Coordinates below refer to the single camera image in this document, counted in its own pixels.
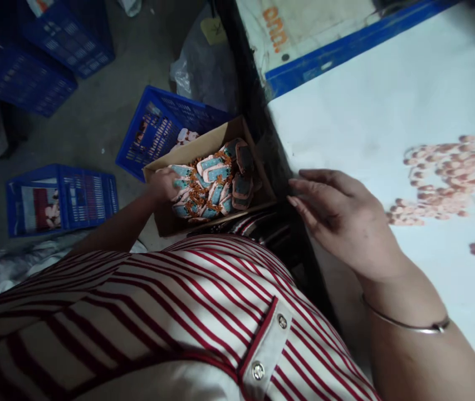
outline fabric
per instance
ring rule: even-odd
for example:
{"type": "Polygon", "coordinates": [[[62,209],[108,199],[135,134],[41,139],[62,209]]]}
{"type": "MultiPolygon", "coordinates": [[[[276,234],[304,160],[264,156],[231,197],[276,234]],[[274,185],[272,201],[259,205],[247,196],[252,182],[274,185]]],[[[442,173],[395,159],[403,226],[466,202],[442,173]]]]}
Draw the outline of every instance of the fabric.
{"type": "MultiPolygon", "coordinates": [[[[70,232],[47,241],[25,244],[21,248],[0,250],[0,294],[63,259],[91,231],[70,232]]],[[[139,241],[130,250],[130,253],[145,252],[146,247],[139,241]]]]}
{"type": "Polygon", "coordinates": [[[301,263],[291,237],[290,219],[280,205],[192,232],[187,237],[203,234],[247,237],[274,253],[289,270],[301,263]]]}
{"type": "Polygon", "coordinates": [[[228,234],[67,257],[1,294],[0,397],[378,398],[281,261],[228,234]]]}

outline concrete floor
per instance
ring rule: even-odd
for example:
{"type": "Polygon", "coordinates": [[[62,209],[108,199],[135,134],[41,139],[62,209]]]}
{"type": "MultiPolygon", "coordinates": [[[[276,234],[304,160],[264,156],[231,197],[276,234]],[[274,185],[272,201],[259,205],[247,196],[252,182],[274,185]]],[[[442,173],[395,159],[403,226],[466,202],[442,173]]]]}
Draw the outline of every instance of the concrete floor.
{"type": "MultiPolygon", "coordinates": [[[[204,0],[145,0],[134,18],[127,17],[116,0],[106,4],[116,60],[89,79],[79,80],[77,91],[51,118],[21,111],[16,115],[17,126],[28,140],[9,159],[0,160],[0,249],[35,240],[7,235],[4,183],[11,177],[50,163],[111,173],[120,207],[144,189],[143,183],[115,164],[115,158],[144,87],[170,90],[170,63],[178,58],[204,0]]],[[[148,250],[177,240],[159,238],[153,219],[140,239],[148,250]]]]}

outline tag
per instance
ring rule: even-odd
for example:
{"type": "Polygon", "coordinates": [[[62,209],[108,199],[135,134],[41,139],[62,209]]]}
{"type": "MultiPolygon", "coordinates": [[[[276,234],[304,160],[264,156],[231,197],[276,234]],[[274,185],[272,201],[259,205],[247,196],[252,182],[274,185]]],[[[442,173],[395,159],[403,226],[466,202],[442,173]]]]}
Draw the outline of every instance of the tag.
{"type": "Polygon", "coordinates": [[[200,23],[200,29],[204,33],[210,46],[218,45],[228,40],[226,37],[226,31],[224,30],[219,17],[203,19],[200,23]]]}

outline button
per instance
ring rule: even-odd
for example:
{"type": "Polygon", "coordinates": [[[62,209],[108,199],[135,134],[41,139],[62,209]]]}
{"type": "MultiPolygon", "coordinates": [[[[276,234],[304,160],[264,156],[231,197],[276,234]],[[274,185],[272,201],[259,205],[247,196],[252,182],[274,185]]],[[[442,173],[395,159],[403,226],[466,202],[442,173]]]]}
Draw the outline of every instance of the button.
{"type": "Polygon", "coordinates": [[[261,380],[263,379],[263,376],[265,375],[265,369],[263,368],[263,365],[259,362],[254,362],[252,365],[252,375],[256,380],[261,380]]]}
{"type": "Polygon", "coordinates": [[[287,328],[287,320],[285,317],[283,317],[283,315],[278,315],[278,324],[284,330],[287,328]]]}

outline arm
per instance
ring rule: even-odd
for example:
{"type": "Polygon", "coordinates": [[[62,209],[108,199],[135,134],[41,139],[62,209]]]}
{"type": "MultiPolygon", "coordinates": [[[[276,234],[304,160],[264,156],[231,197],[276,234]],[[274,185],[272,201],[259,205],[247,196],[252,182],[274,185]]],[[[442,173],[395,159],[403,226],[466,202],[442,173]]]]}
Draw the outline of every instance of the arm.
{"type": "Polygon", "coordinates": [[[129,252],[152,213],[178,194],[178,175],[162,169],[152,177],[146,192],[80,241],[68,256],[91,251],[129,252]]]}
{"type": "MultiPolygon", "coordinates": [[[[356,273],[370,305],[410,326],[447,315],[436,289],[403,254],[380,202],[365,186],[332,170],[302,170],[289,197],[311,234],[356,273]]],[[[474,400],[475,352],[453,323],[443,334],[397,327],[369,312],[371,362],[385,400],[474,400]]]]}

